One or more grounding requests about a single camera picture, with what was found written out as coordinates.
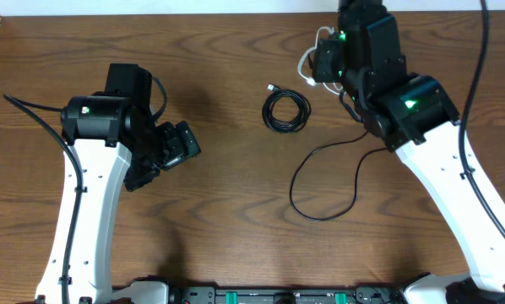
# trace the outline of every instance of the wooden tabletop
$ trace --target wooden tabletop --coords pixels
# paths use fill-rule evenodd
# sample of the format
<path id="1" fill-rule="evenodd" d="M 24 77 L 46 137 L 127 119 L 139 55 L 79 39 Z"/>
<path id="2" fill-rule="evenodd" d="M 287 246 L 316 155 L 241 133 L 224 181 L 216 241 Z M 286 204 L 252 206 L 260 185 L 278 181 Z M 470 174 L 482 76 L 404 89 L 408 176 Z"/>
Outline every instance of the wooden tabletop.
<path id="1" fill-rule="evenodd" d="M 481 38 L 478 13 L 395 14 L 409 71 L 439 79 L 461 109 Z M 0 303 L 35 294 L 52 248 L 62 151 L 7 93 L 49 106 L 103 90 L 111 62 L 136 62 L 169 96 L 162 121 L 187 121 L 198 159 L 122 191 L 111 252 L 114 285 L 159 274 L 219 285 L 400 283 L 425 271 L 467 270 L 452 232 L 423 186 L 387 152 L 362 169 L 356 206 L 312 223 L 289 205 L 291 176 L 315 147 L 363 133 L 335 95 L 297 75 L 302 53 L 335 14 L 5 18 L 0 29 Z M 275 83 L 312 103 L 297 134 L 267 129 L 261 108 Z M 154 90 L 152 103 L 160 105 Z M 294 110 L 282 106 L 281 116 Z M 61 130 L 55 113 L 40 112 Z M 481 164 L 505 200 L 505 13 L 470 121 Z M 371 136 L 316 155 L 296 182 L 310 214 L 344 208 Z"/>

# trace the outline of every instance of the green light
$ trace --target green light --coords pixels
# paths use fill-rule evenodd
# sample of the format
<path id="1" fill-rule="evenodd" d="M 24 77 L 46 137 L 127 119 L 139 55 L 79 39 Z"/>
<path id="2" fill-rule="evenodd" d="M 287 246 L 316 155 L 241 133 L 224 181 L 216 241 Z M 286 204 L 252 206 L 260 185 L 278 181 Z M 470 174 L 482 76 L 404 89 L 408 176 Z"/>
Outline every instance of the green light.
<path id="1" fill-rule="evenodd" d="M 407 101 L 405 101 L 405 105 L 409 109 L 411 109 L 413 106 L 415 106 L 416 103 L 418 103 L 418 102 L 415 101 L 415 100 L 407 100 Z"/>

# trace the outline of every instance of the black wire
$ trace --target black wire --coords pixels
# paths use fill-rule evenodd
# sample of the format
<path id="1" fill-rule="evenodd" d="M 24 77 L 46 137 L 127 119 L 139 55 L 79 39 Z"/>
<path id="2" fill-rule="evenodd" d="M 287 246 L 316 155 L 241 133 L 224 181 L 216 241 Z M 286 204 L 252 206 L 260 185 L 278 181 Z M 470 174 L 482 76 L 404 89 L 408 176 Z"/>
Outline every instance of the black wire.
<path id="1" fill-rule="evenodd" d="M 289 97 L 299 109 L 297 116 L 289 122 L 283 122 L 273 116 L 273 109 L 277 101 L 281 98 Z M 279 133 L 296 133 L 301 131 L 307 124 L 307 119 L 311 116 L 311 103 L 309 100 L 294 90 L 276 90 L 263 104 L 262 119 L 268 128 Z"/>
<path id="2" fill-rule="evenodd" d="M 387 148 L 381 148 L 381 149 L 371 150 L 371 151 L 365 153 L 361 157 L 360 162 L 357 164 L 356 175 L 354 177 L 354 198 L 352 199 L 352 202 L 350 203 L 350 205 L 348 207 L 346 207 L 345 209 L 343 209 L 342 211 L 340 211 L 340 212 L 338 212 L 336 214 L 333 214 L 333 215 L 330 215 L 330 216 L 327 216 L 327 217 L 323 217 L 323 218 L 312 217 L 312 216 L 304 214 L 303 212 L 301 212 L 296 207 L 296 204 L 294 204 L 294 200 L 292 199 L 292 189 L 294 188 L 294 182 L 296 181 L 297 173 L 299 173 L 299 171 L 301 170 L 301 168 L 303 167 L 303 165 L 305 165 L 305 163 L 309 160 L 309 158 L 311 158 L 311 156 L 315 155 L 317 152 L 319 152 L 320 150 L 325 149 L 325 148 L 333 147 L 333 146 L 340 145 L 340 144 L 355 143 L 356 141 L 364 138 L 367 134 L 368 134 L 368 132 L 365 132 L 359 138 L 352 139 L 352 140 L 349 140 L 349 141 L 344 141 L 344 142 L 339 142 L 339 143 L 334 143 L 334 144 L 326 144 L 326 145 L 324 145 L 322 147 L 318 147 L 318 148 L 314 149 L 311 153 L 309 153 L 309 155 L 307 155 L 307 157 L 305 158 L 305 160 L 303 160 L 303 162 L 297 167 L 296 172 L 294 172 L 294 176 L 292 177 L 292 181 L 290 183 L 290 205 L 292 206 L 292 208 L 299 215 L 301 215 L 302 217 L 306 218 L 307 220 L 317 221 L 317 222 L 323 222 L 323 221 L 335 220 L 338 217 L 340 217 L 341 215 L 346 214 L 348 211 L 350 211 L 352 209 L 352 207 L 354 207 L 354 204 L 356 203 L 356 199 L 357 199 L 357 177 L 358 177 L 358 174 L 360 173 L 361 163 L 363 163 L 363 161 L 365 160 L 365 158 L 367 156 L 369 156 L 369 155 L 371 155 L 373 153 L 376 153 L 376 152 L 387 150 Z"/>
<path id="3" fill-rule="evenodd" d="M 491 207 L 487 203 L 485 197 L 481 193 L 480 188 L 475 182 L 474 177 L 472 176 L 473 169 L 470 168 L 469 162 L 466 158 L 466 152 L 464 148 L 464 135 L 466 133 L 466 127 L 469 121 L 470 116 L 470 108 L 472 107 L 472 103 L 474 102 L 475 92 L 477 91 L 478 84 L 480 83 L 481 71 L 483 69 L 484 62 L 486 60 L 487 54 L 487 45 L 489 42 L 489 11 L 487 9 L 486 0 L 481 0 L 481 21 L 482 21 L 482 36 L 481 36 L 481 50 L 480 57 L 478 59 L 478 63 L 475 68 L 474 78 L 472 79 L 472 84 L 470 85 L 470 91 L 468 97 L 466 98 L 466 103 L 464 105 L 463 118 L 461 120 L 461 125 L 459 127 L 459 156 L 461 158 L 461 164 L 463 165 L 463 172 L 466 175 L 472 190 L 478 200 L 481 203 L 481 206 L 486 211 L 487 215 L 493 222 L 493 224 L 497 227 L 498 231 L 502 235 L 505 240 L 505 229 L 495 216 L 494 212 L 491 210 Z"/>
<path id="4" fill-rule="evenodd" d="M 162 83 L 160 82 L 160 80 L 158 78 L 156 78 L 155 76 L 153 76 L 152 78 L 153 78 L 153 81 L 155 81 L 155 83 L 159 87 L 159 90 L 162 94 L 162 99 L 163 99 L 162 106 L 160 106 L 160 109 L 155 114 L 153 114 L 153 116 L 151 117 L 153 119 L 153 121 L 156 122 L 157 119 L 159 119 L 159 117 L 162 115 L 162 113 L 164 113 L 164 111 L 166 109 L 166 102 L 168 101 L 168 96 L 166 95 L 165 88 L 162 86 Z"/>
<path id="5" fill-rule="evenodd" d="M 41 106 L 41 105 L 37 105 L 37 104 L 33 104 L 33 103 L 30 103 L 30 102 L 27 102 L 27 101 L 23 101 L 23 100 L 20 100 L 16 97 L 12 97 L 10 96 L 11 98 L 14 98 L 14 100 L 16 100 L 18 103 L 24 105 L 24 106 L 30 106 L 30 107 L 34 107 L 34 108 L 37 108 L 37 109 L 41 109 L 41 110 L 45 110 L 45 111 L 58 111 L 58 112 L 61 112 L 62 109 L 60 108 L 55 108 L 55 107 L 52 107 L 52 106 Z"/>
<path id="6" fill-rule="evenodd" d="M 40 117 L 38 117 L 35 113 L 30 111 L 30 109 L 26 108 L 23 106 L 23 104 L 12 97 L 11 95 L 3 95 L 3 97 L 22 110 L 25 114 L 29 115 L 31 118 L 33 118 L 36 122 L 38 122 L 59 144 L 61 149 L 65 151 L 65 154 L 67 157 L 70 159 L 70 162 L 73 164 L 74 172 L 76 173 L 76 198 L 74 199 L 74 206 L 73 206 L 73 214 L 70 220 L 70 227 L 68 228 L 68 235 L 67 235 L 67 244 L 65 245 L 65 253 L 63 255 L 63 268 L 62 268 L 62 277 L 61 279 L 61 295 L 62 295 L 62 303 L 67 304 L 68 303 L 68 265 L 70 263 L 70 253 L 71 253 L 71 248 L 73 246 L 73 238 L 74 238 L 74 231 L 76 230 L 76 221 L 78 219 L 78 212 L 79 212 L 79 206 L 80 206 L 80 200 L 82 198 L 82 192 L 83 192 L 83 179 L 82 179 L 82 171 L 80 170 L 80 166 L 78 161 L 73 155 L 73 152 L 68 148 L 67 144 L 62 140 L 62 138 L 59 136 L 59 134 L 56 133 L 52 127 L 50 127 L 46 122 L 44 122 Z"/>

